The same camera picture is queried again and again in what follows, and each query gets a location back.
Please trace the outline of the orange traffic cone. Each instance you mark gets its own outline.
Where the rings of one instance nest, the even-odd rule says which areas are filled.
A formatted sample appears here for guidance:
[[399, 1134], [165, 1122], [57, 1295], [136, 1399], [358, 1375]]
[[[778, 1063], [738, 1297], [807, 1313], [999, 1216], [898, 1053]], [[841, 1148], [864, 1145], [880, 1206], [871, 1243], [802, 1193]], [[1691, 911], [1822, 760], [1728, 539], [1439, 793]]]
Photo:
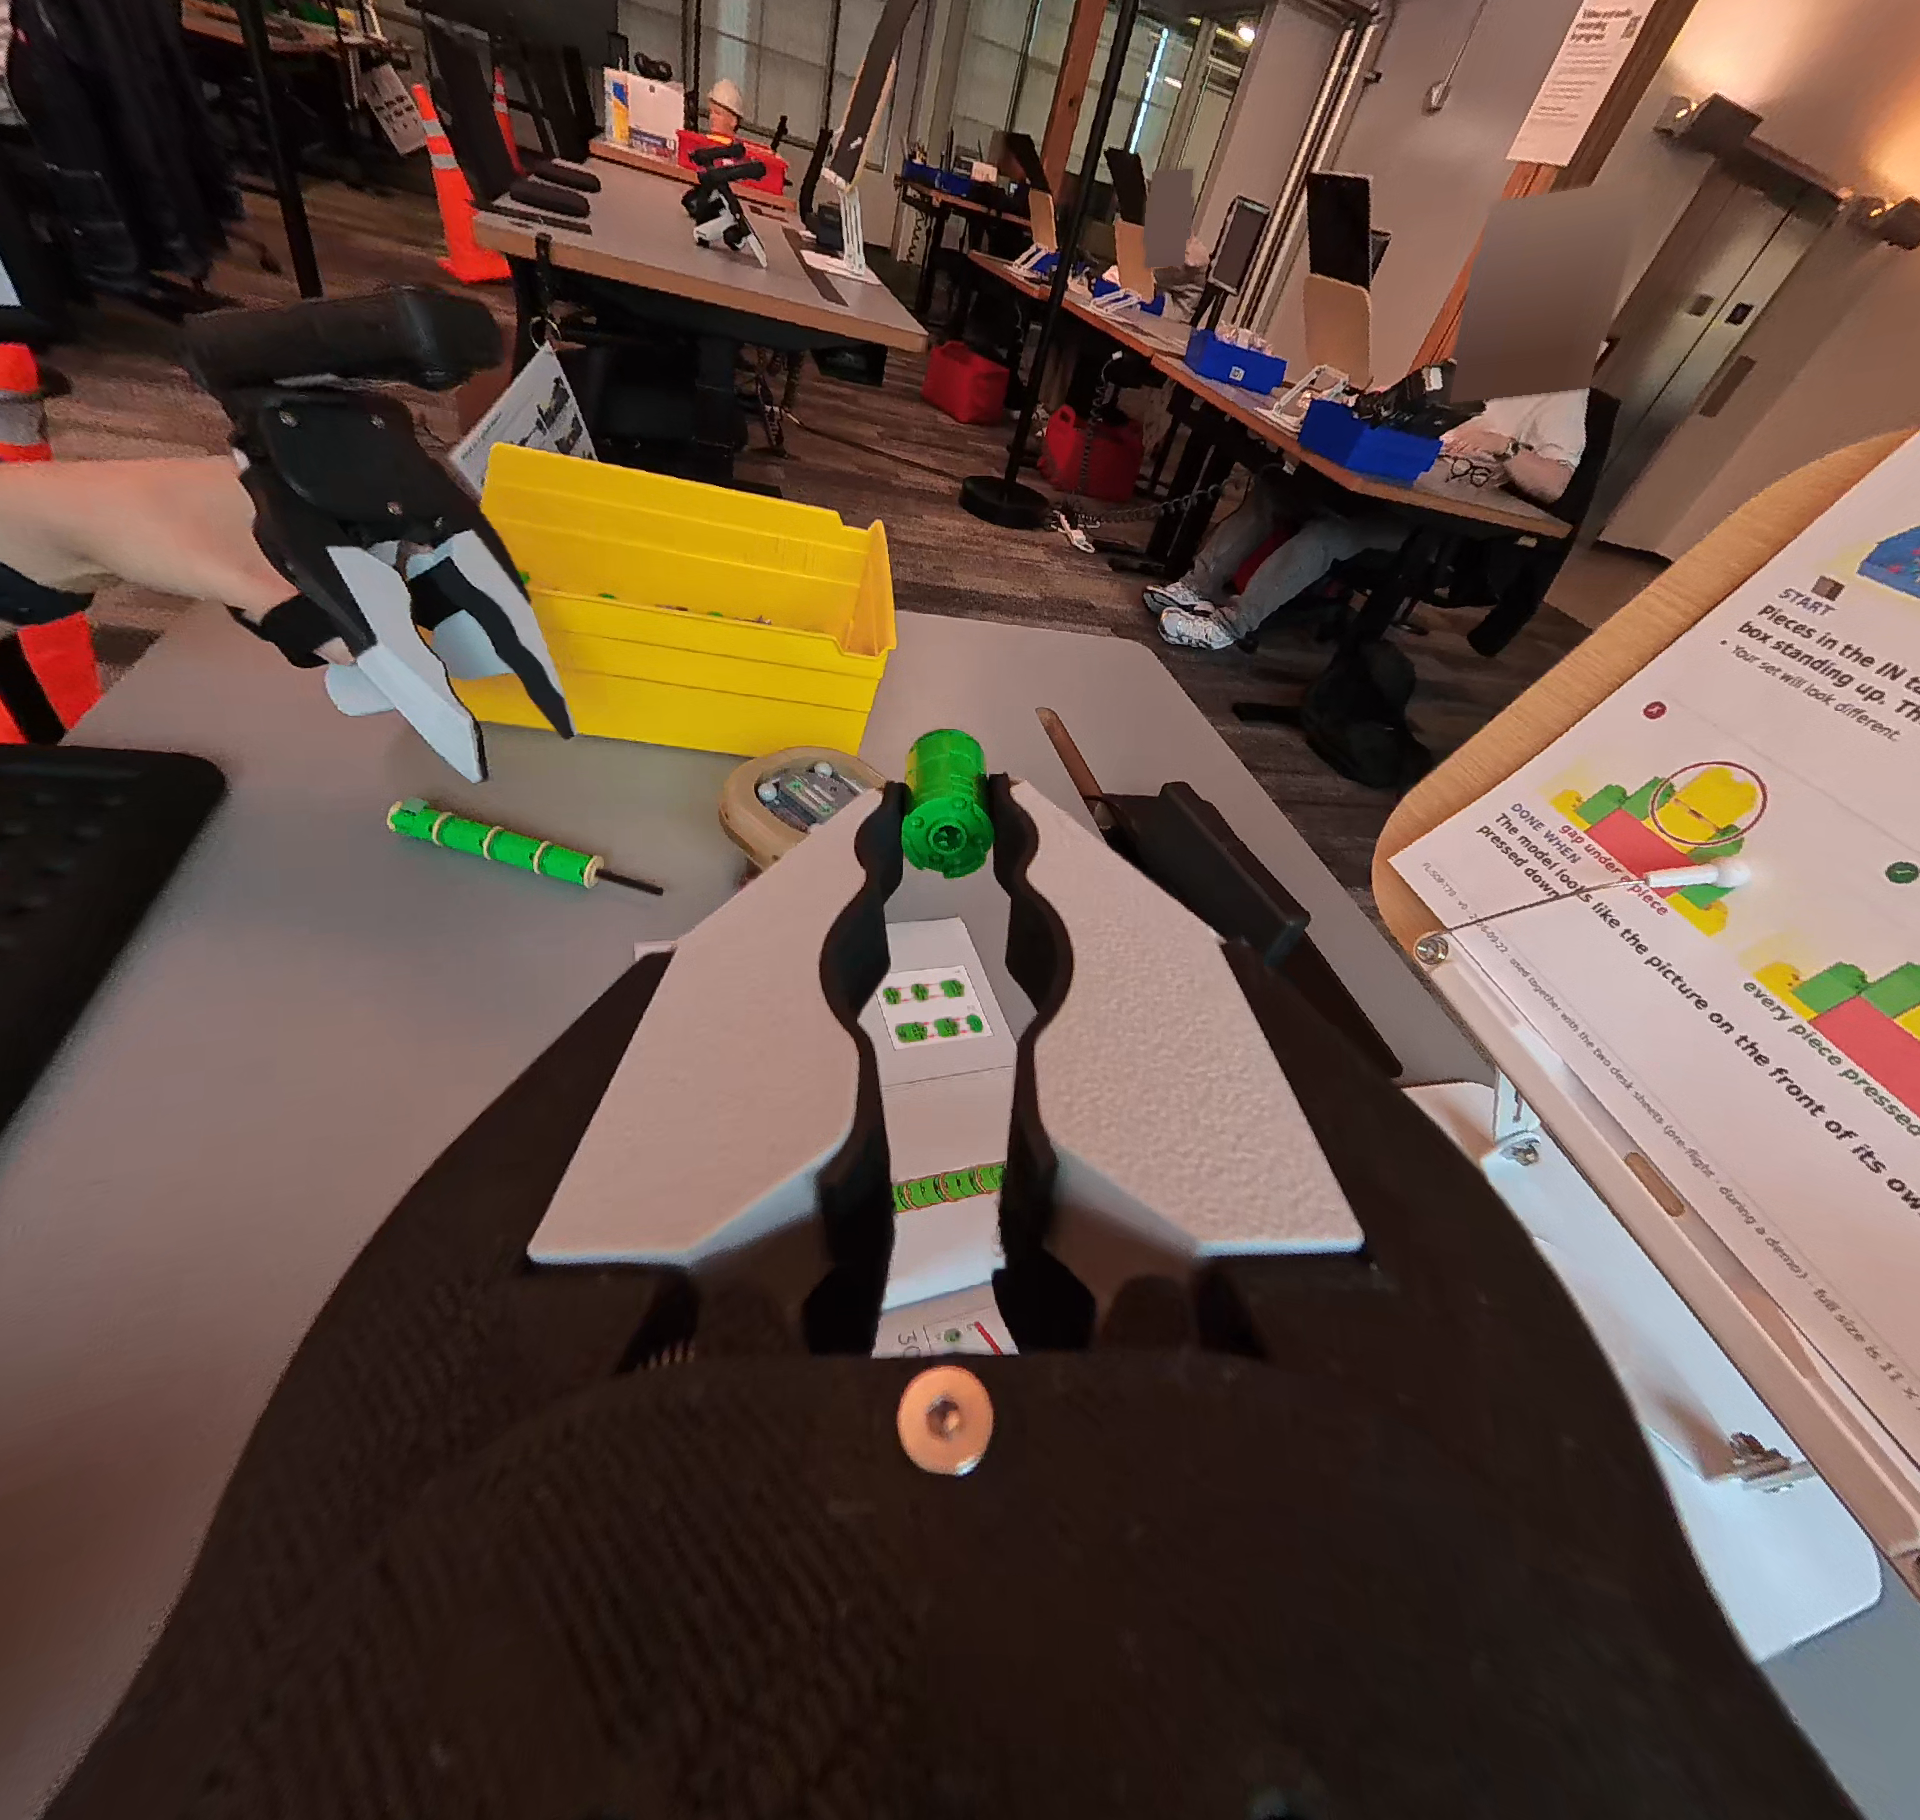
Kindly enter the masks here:
[[468, 179], [438, 117], [429, 89], [424, 83], [414, 83], [410, 97], [424, 131], [433, 196], [443, 229], [443, 253], [438, 259], [438, 268], [464, 287], [509, 283], [508, 261], [500, 253], [478, 244], [474, 236], [474, 200]]

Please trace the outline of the white instruction booklet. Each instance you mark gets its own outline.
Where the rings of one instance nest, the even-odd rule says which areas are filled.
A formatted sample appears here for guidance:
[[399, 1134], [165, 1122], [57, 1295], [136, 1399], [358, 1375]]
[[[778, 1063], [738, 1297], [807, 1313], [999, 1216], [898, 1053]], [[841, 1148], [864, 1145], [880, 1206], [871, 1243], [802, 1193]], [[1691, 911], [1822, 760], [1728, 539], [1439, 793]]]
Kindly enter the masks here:
[[1010, 1047], [1011, 1033], [966, 921], [894, 921], [886, 934], [868, 1033], [880, 1043], [894, 1235], [873, 1354], [1011, 1357], [992, 1282], [1014, 1065], [957, 1065], [961, 1045]]

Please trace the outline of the blue plastic bin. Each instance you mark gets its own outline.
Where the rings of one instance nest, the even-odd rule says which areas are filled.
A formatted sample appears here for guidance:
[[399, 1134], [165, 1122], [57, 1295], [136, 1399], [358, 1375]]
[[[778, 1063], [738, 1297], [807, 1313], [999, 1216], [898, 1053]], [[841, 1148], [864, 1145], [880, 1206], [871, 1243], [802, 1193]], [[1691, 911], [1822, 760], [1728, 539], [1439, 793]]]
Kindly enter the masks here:
[[1355, 476], [1400, 486], [1425, 476], [1443, 452], [1442, 439], [1362, 418], [1351, 405], [1329, 396], [1308, 405], [1298, 443], [1305, 455]]
[[1260, 399], [1280, 392], [1285, 382], [1285, 361], [1280, 355], [1204, 327], [1187, 334], [1181, 362], [1195, 378]]

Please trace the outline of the red bag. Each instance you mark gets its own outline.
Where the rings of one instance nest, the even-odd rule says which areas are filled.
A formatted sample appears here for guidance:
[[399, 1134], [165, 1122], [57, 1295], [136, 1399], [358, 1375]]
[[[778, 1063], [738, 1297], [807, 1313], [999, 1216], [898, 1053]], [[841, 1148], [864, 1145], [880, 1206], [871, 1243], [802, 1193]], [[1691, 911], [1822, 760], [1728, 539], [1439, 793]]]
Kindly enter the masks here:
[[1010, 389], [1011, 369], [964, 340], [934, 344], [926, 355], [919, 399], [957, 425], [999, 425]]
[[1138, 488], [1142, 449], [1135, 418], [1121, 413], [1079, 414], [1063, 401], [1045, 420], [1037, 473], [1072, 500], [1125, 505]]

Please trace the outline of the green round toy brick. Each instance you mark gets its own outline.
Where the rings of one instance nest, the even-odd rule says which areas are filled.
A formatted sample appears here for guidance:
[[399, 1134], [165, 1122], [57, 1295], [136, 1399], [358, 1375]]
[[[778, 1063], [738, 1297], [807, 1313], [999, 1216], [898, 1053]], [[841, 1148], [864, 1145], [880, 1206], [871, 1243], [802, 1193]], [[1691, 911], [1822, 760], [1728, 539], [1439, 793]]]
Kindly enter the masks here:
[[996, 845], [980, 743], [964, 729], [922, 732], [908, 751], [904, 787], [908, 806], [900, 849], [905, 865], [944, 880], [980, 872]]

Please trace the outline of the person's left hand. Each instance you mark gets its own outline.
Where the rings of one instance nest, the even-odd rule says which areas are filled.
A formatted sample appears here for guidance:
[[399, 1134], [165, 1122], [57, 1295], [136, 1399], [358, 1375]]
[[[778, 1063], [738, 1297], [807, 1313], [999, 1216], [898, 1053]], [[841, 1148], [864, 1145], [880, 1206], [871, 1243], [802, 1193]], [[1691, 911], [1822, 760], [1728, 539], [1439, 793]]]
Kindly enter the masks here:
[[232, 458], [39, 461], [1, 469], [1, 562], [92, 594], [117, 581], [262, 618], [294, 598], [262, 552]]

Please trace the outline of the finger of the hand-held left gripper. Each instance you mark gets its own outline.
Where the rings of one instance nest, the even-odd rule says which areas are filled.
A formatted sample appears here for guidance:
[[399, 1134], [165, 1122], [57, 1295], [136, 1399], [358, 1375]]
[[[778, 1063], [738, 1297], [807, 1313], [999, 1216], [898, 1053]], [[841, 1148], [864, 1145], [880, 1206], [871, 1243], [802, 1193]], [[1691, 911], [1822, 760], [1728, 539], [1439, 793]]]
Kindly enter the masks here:
[[451, 681], [511, 677], [559, 739], [574, 736], [563, 685], [514, 560], [489, 528], [406, 541], [399, 576], [412, 621]]
[[443, 662], [422, 637], [401, 572], [356, 546], [327, 546], [326, 560], [342, 581], [362, 631], [370, 634], [360, 648], [351, 648], [344, 637], [324, 645], [332, 703], [347, 714], [396, 711], [448, 768], [469, 784], [485, 782], [482, 732], [455, 698]]

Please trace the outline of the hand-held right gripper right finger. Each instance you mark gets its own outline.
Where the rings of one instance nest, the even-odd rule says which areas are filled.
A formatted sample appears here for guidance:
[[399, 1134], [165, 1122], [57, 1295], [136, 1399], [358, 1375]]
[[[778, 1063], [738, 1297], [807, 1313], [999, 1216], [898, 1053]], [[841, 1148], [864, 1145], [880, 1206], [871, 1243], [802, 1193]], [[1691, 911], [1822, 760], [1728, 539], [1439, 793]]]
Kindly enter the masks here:
[[1138, 1281], [1351, 1258], [1363, 1232], [1263, 1024], [1288, 981], [1032, 782], [990, 780], [1016, 1057], [993, 1301], [1079, 1350]]

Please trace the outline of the white metal stand base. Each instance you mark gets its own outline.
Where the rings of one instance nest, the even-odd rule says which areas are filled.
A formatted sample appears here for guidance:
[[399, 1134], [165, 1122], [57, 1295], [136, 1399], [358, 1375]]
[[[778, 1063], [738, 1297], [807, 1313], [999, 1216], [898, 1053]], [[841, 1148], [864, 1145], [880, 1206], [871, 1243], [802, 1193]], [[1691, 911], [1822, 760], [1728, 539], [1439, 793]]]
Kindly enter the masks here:
[[1496, 1089], [1406, 1089], [1521, 1223], [1591, 1328], [1722, 1614], [1759, 1665], [1866, 1614], [1882, 1560], [1715, 1339], [1544, 1134], [1501, 1152]]

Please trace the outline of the black perforated mat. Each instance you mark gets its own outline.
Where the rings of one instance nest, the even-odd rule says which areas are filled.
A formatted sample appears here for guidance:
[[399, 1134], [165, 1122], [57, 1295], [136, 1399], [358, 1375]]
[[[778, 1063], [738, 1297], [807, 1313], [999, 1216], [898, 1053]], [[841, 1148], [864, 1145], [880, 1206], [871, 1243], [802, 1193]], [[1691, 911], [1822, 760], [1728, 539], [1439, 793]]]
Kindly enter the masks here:
[[6, 1128], [225, 797], [191, 754], [1, 749]]

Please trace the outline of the printed instruction sheet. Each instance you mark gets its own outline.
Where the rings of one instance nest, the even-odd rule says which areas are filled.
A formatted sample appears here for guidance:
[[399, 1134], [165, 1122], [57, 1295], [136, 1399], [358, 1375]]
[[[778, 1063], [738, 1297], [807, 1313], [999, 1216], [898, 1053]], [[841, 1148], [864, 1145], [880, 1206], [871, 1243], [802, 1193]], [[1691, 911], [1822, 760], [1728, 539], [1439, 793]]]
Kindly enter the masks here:
[[1915, 437], [1377, 849], [1915, 1458]]

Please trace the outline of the yellow plastic bin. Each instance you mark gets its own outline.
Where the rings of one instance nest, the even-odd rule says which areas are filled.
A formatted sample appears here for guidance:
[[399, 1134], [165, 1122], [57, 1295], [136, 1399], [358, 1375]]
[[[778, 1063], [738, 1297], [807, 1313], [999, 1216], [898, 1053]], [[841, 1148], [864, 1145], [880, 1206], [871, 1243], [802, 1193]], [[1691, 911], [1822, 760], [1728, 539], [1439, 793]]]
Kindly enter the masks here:
[[500, 445], [482, 499], [576, 735], [859, 752], [898, 645], [881, 522]]

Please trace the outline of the beige round tape dispenser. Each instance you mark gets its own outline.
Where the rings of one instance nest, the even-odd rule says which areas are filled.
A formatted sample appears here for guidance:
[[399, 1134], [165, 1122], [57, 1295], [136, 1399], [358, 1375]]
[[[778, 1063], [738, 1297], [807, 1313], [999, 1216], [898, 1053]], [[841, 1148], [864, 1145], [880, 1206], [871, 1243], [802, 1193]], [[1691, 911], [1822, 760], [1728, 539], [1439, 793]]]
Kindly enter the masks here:
[[886, 784], [857, 757], [825, 746], [789, 746], [739, 762], [718, 798], [718, 824], [739, 854], [738, 885], [749, 885], [851, 801]]

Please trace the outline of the grey desk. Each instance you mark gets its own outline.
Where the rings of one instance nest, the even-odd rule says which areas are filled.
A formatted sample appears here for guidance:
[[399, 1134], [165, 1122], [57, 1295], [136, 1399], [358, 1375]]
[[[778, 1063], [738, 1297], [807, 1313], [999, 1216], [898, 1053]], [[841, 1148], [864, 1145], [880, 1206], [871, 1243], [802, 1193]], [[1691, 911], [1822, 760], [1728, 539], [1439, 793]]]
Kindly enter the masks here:
[[668, 860], [604, 908], [399, 849], [403, 732], [219, 617], [86, 736], [229, 795], [4, 1160], [4, 1816], [1915, 1816], [1912, 1604], [1751, 1665], [1569, 1297], [1284, 976], [1360, 1257], [987, 1360], [942, 1479], [912, 1366], [724, 1289], [665, 1363], [655, 1276], [523, 1262], [509, 1160], [726, 895], [690, 766], [498, 789]]

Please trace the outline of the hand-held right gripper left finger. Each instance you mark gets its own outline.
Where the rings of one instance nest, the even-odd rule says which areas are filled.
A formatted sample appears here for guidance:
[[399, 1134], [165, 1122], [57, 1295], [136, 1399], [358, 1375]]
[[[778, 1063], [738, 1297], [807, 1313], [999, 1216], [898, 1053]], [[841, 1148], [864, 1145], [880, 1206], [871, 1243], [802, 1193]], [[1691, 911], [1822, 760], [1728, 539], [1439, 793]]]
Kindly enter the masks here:
[[859, 795], [668, 952], [527, 1243], [541, 1268], [752, 1289], [813, 1354], [869, 1354], [894, 1257], [877, 1051], [904, 871], [898, 780]]

